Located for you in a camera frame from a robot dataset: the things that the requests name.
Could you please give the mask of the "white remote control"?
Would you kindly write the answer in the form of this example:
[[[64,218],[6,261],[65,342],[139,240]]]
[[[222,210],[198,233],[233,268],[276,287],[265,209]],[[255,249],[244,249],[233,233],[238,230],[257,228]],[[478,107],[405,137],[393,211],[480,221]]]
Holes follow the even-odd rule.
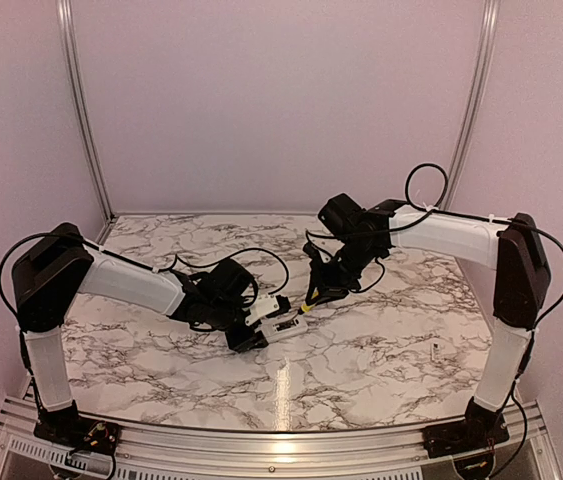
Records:
[[[308,326],[301,315],[287,319],[272,318],[262,321],[259,331],[269,344],[277,343],[307,332]]]

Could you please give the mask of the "yellow handled screwdriver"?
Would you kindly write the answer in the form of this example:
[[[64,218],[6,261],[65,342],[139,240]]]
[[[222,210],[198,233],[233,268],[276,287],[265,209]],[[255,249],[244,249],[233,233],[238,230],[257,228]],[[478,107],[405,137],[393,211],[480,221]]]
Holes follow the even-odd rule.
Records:
[[[331,290],[328,288],[314,287],[307,292],[304,302],[298,309],[299,315],[304,315],[310,312],[318,305],[327,303],[331,297]]]

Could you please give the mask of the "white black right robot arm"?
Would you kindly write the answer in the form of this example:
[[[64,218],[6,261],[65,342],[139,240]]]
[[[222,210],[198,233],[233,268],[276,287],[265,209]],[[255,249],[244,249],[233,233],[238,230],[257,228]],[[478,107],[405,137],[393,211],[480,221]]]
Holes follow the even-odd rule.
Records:
[[[533,218],[522,213],[510,220],[466,218],[403,200],[386,200],[365,209],[346,194],[331,198],[318,218],[342,246],[324,260],[313,242],[304,245],[310,259],[304,312],[360,292],[364,269],[374,260],[387,258],[396,247],[440,253],[494,270],[493,337],[482,378],[464,419],[425,431],[433,446],[480,446],[494,433],[529,361],[551,283]]]

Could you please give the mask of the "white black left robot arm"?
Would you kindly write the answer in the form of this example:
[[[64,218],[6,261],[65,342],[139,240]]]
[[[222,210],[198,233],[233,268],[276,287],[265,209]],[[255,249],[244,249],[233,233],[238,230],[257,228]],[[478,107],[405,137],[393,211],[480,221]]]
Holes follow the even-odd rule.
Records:
[[[196,331],[224,333],[236,353],[303,334],[290,301],[262,294],[254,276],[233,258],[190,274],[141,264],[81,236],[71,223],[28,237],[31,248],[12,266],[14,315],[22,359],[37,404],[36,437],[75,451],[112,453],[118,424],[83,417],[69,385],[61,327],[75,297],[90,294],[147,308]]]

